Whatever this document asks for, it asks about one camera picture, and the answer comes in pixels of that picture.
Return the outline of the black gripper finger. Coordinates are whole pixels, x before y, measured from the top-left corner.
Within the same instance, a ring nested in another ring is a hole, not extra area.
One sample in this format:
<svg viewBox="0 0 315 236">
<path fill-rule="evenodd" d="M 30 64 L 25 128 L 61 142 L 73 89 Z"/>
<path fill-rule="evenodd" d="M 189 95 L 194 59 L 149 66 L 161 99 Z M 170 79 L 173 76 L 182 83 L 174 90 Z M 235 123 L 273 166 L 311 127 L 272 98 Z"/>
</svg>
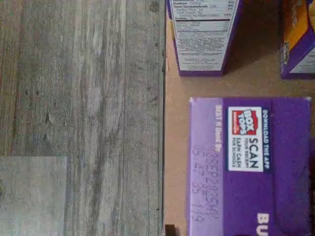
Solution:
<svg viewBox="0 0 315 236">
<path fill-rule="evenodd" d="M 165 236 L 180 236 L 180 230 L 174 224 L 165 224 Z"/>
</svg>

